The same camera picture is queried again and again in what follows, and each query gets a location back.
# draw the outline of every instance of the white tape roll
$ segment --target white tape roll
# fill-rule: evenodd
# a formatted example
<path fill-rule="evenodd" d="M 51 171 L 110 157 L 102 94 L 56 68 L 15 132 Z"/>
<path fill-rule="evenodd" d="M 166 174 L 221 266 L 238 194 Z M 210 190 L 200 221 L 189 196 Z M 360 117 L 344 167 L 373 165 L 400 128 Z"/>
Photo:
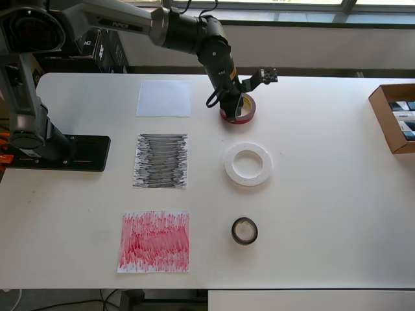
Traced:
<path fill-rule="evenodd" d="M 233 167 L 233 161 L 235 160 L 236 155 L 243 151 L 251 151 L 261 158 L 262 170 L 258 176 L 254 178 L 246 178 L 236 173 L 235 168 Z M 230 179 L 245 187 L 253 187 L 262 184 L 270 177 L 272 170 L 271 157 L 268 154 L 268 152 L 266 152 L 260 146 L 251 143 L 243 143 L 233 146 L 226 154 L 224 164 L 225 171 L 230 177 Z"/>

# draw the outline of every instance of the red scribbles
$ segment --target red scribbles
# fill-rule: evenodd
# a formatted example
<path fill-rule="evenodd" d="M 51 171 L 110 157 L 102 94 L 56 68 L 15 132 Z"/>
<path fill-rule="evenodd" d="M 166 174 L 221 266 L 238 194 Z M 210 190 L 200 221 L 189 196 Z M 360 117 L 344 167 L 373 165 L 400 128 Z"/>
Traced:
<path fill-rule="evenodd" d="M 189 212 L 126 213 L 118 272 L 189 270 Z"/>

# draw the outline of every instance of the black cable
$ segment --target black cable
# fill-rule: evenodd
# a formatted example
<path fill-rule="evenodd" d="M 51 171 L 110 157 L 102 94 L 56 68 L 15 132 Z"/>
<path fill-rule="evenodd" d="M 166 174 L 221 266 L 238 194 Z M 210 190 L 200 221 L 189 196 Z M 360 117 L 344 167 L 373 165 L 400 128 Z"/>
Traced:
<path fill-rule="evenodd" d="M 44 306 L 43 308 L 34 309 L 34 310 L 31 310 L 31 311 L 42 311 L 42 310 L 47 310 L 47 309 L 51 309 L 51 308 L 57 308 L 59 306 L 81 305 L 82 303 L 108 303 L 109 305 L 119 309 L 119 306 L 117 306 L 115 303 L 109 303 L 109 302 L 106 302 L 106 301 L 101 300 L 101 299 L 91 299 L 91 300 L 84 300 L 84 301 L 76 301 L 74 303 L 59 303 L 57 305 Z"/>
<path fill-rule="evenodd" d="M 8 131 L 8 132 L 10 132 L 10 128 L 8 128 L 8 127 L 6 127 L 6 126 L 4 126 L 4 125 L 1 125 L 1 124 L 0 124 L 0 128 L 2 128 L 2 129 L 4 129 L 4 130 L 6 130 L 6 131 Z"/>
<path fill-rule="evenodd" d="M 112 296 L 112 294 L 114 294 L 116 291 L 118 290 L 113 290 L 105 299 L 104 304 L 102 306 L 102 311 L 105 311 L 106 309 L 106 304 L 108 303 L 109 305 L 112 305 L 111 303 L 108 302 L 109 298 Z"/>
<path fill-rule="evenodd" d="M 101 296 L 101 300 L 104 301 L 102 304 L 104 305 L 105 310 L 108 311 L 108 309 L 106 308 L 106 305 L 105 305 L 104 296 L 102 296 L 102 290 L 101 289 L 99 290 L 99 295 Z"/>
<path fill-rule="evenodd" d="M 201 17 L 202 17 L 202 14 L 205 14 L 205 13 L 207 13 L 207 12 L 211 12 L 211 11 L 213 11 L 214 9 L 216 9 L 216 8 L 218 7 L 218 5 L 219 5 L 219 1 L 218 1 L 218 0 L 215 0 L 215 6 L 214 6 L 213 8 L 207 8 L 207 9 L 205 9 L 205 10 L 201 11 L 201 13 L 199 14 L 199 18 L 201 18 Z"/>
<path fill-rule="evenodd" d="M 180 12 L 179 14 L 180 15 L 185 14 L 187 12 L 187 10 L 189 9 L 189 6 L 190 6 L 191 3 L 192 3 L 192 0 L 188 0 L 186 8 L 184 9 L 183 12 Z"/>

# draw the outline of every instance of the cable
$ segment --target cable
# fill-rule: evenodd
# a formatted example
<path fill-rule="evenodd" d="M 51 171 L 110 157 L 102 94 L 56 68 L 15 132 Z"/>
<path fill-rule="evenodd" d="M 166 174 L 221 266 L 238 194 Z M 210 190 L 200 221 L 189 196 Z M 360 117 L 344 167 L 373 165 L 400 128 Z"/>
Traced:
<path fill-rule="evenodd" d="M 8 132 L 10 132 L 10 128 L 8 128 L 7 126 L 4 126 L 4 125 L 1 125 L 1 124 L 0 124 L 0 128 L 2 128 L 2 129 L 4 129 L 4 130 L 6 130 L 6 131 L 8 131 Z"/>
<path fill-rule="evenodd" d="M 190 6 L 191 3 L 192 3 L 192 0 L 188 0 L 186 8 L 184 9 L 183 12 L 180 12 L 179 14 L 180 15 L 185 14 L 187 12 L 187 10 L 189 9 L 189 6 Z"/>
<path fill-rule="evenodd" d="M 22 290 L 19 290 L 19 291 L 20 291 L 20 293 L 19 293 L 19 298 L 18 298 L 18 300 L 16 301 L 16 303 L 14 304 L 14 307 L 13 307 L 10 311 L 13 311 L 14 309 L 16 309 L 16 307 L 18 306 L 18 304 L 19 304 L 19 302 L 20 302 Z"/>
<path fill-rule="evenodd" d="M 105 309 L 106 309 L 106 304 L 108 303 L 109 305 L 111 305 L 111 303 L 109 303 L 108 302 L 108 300 L 109 300 L 109 298 L 112 296 L 112 294 L 114 294 L 116 291 L 118 291 L 118 290 L 113 290 L 112 292 L 111 292 L 111 294 L 110 295 L 108 295 L 107 297 L 106 297 L 106 299 L 105 299 L 105 301 L 104 301 L 104 304 L 103 304 L 103 306 L 102 306 L 102 311 L 105 311 Z"/>
<path fill-rule="evenodd" d="M 213 8 L 207 8 L 206 10 L 201 11 L 201 13 L 199 14 L 199 18 L 202 17 L 202 14 L 205 14 L 206 12 L 211 12 L 214 9 L 216 9 L 218 7 L 218 5 L 219 5 L 219 1 L 215 0 L 215 6 Z"/>
<path fill-rule="evenodd" d="M 82 303 L 106 303 L 106 304 L 109 304 L 109 305 L 119 309 L 119 306 L 117 306 L 115 303 L 106 302 L 106 301 L 101 300 L 101 299 L 91 299 L 91 300 L 84 300 L 84 301 L 76 301 L 74 303 L 59 303 L 57 305 L 44 306 L 43 308 L 34 309 L 34 310 L 31 310 L 31 311 L 42 311 L 42 310 L 57 308 L 59 306 L 81 305 Z"/>
<path fill-rule="evenodd" d="M 106 308 L 106 305 L 105 305 L 104 296 L 102 296 L 102 290 L 101 290 L 101 289 L 99 289 L 99 295 L 101 296 L 101 300 L 103 300 L 103 301 L 104 301 L 104 302 L 103 302 L 103 305 L 104 305 L 105 310 L 106 310 L 106 311 L 108 311 L 108 309 Z"/>

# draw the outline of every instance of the black mounting plate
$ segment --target black mounting plate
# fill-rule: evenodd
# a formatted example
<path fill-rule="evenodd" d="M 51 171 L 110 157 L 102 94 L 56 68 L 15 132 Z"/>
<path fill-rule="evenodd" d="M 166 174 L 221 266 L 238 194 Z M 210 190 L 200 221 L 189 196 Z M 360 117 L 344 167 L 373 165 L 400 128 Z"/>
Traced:
<path fill-rule="evenodd" d="M 71 142 L 71 153 L 67 159 L 54 162 L 29 157 L 17 148 L 9 148 L 7 154 L 14 155 L 10 168 L 32 170 L 77 170 L 83 172 L 102 172 L 110 149 L 108 136 L 65 135 Z"/>

